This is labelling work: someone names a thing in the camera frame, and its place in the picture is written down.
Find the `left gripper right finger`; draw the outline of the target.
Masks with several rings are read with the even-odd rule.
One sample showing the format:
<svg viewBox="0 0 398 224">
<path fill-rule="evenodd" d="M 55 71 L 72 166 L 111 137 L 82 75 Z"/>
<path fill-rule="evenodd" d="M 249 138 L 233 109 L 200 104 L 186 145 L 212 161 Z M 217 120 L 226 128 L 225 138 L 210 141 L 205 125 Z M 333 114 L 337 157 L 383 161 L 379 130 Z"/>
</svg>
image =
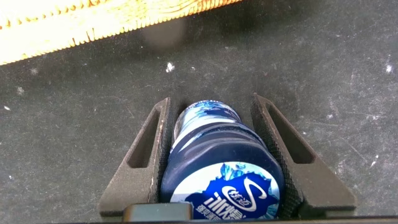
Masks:
<svg viewBox="0 0 398 224">
<path fill-rule="evenodd" d="M 290 121 L 267 98 L 254 94 L 255 132 L 282 168 L 281 218 L 352 217 L 356 197 L 322 161 Z"/>
</svg>

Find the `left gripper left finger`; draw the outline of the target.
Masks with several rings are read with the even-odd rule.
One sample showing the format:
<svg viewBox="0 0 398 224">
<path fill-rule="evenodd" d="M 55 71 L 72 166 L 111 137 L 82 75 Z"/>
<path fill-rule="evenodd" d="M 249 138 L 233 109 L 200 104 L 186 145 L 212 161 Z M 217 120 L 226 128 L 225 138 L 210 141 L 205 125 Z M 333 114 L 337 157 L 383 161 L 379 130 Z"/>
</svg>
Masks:
<svg viewBox="0 0 398 224">
<path fill-rule="evenodd" d="M 104 190 L 98 211 L 120 217 L 132 204 L 157 203 L 172 142 L 171 98 L 156 103 L 116 173 Z"/>
</svg>

